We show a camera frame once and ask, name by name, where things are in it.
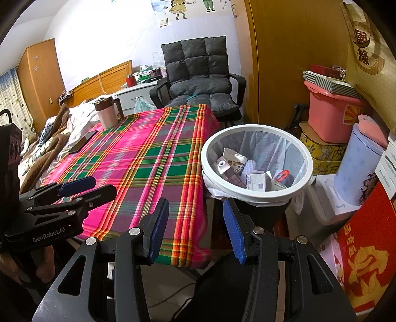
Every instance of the plaid tablecloth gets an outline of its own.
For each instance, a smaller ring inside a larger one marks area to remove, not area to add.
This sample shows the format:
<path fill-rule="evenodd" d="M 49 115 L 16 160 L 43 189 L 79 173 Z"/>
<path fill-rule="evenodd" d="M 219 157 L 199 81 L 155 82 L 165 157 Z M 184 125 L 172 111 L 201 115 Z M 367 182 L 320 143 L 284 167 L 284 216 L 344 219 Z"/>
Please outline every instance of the plaid tablecloth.
<path fill-rule="evenodd" d="M 67 155 L 43 184 L 93 176 L 96 187 L 112 184 L 116 199 L 90 211 L 80 238 L 119 236 L 150 214 L 160 197 L 169 220 L 157 262 L 199 268 L 209 249 L 198 243 L 207 229 L 201 149 L 218 122 L 206 105 L 158 109 L 126 117 L 98 133 L 77 154 Z"/>

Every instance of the metal screw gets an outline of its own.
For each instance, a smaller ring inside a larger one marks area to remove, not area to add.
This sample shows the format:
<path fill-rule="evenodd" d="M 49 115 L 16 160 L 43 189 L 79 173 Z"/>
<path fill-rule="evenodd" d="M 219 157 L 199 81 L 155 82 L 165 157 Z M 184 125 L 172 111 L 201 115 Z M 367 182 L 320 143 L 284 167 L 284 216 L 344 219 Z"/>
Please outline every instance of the metal screw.
<path fill-rule="evenodd" d="M 93 245 L 94 243 L 96 243 L 96 238 L 95 237 L 89 237 L 85 240 L 85 243 L 87 245 Z"/>
<path fill-rule="evenodd" d="M 129 235 L 135 236 L 140 234 L 140 228 L 131 228 L 129 229 Z"/>
<path fill-rule="evenodd" d="M 253 232 L 256 235 L 262 235 L 262 234 L 264 234 L 265 231 L 264 231 L 264 228 L 256 226 L 253 228 Z"/>
<path fill-rule="evenodd" d="M 306 243 L 308 243 L 308 239 L 307 239 L 305 236 L 298 236 L 298 237 L 297 237 L 297 241 L 298 241 L 300 244 L 306 244 Z"/>

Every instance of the yellow tin box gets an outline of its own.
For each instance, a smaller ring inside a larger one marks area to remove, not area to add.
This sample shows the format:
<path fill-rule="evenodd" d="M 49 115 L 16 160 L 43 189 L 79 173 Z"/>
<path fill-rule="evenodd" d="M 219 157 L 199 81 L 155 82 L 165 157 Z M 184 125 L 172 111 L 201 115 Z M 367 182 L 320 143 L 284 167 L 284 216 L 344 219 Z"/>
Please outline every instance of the yellow tin box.
<path fill-rule="evenodd" d="M 309 126 L 308 122 L 300 122 L 300 141 L 307 147 L 314 162 L 313 175 L 333 174 L 337 172 L 347 149 L 347 144 L 324 142 Z"/>

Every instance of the curtain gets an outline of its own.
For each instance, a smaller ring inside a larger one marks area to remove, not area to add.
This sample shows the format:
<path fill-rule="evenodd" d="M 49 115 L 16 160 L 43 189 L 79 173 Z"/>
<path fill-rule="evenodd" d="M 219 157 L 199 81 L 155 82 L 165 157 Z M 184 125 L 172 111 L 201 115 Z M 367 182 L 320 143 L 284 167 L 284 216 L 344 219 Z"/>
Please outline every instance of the curtain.
<path fill-rule="evenodd" d="M 10 110 L 12 122 L 22 131 L 22 141 L 28 135 L 36 135 L 33 118 L 22 95 L 16 67 L 0 76 L 0 111 L 5 108 Z M 4 114 L 0 117 L 0 125 L 7 123 L 8 116 Z"/>

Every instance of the wooden headboard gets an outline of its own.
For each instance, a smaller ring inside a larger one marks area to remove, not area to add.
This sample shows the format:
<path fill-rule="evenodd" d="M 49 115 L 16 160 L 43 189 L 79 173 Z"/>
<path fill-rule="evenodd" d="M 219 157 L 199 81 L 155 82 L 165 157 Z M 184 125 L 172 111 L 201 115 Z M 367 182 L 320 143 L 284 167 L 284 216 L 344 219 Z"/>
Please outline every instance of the wooden headboard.
<path fill-rule="evenodd" d="M 104 72 L 101 72 L 100 80 L 103 89 L 107 94 L 112 94 L 121 89 L 121 85 L 125 84 L 126 76 L 132 74 L 132 61 L 114 66 Z M 72 97 L 64 100 L 68 107 L 79 105 L 84 100 L 96 98 L 104 94 L 100 86 L 98 75 L 86 80 L 80 85 L 73 88 Z"/>

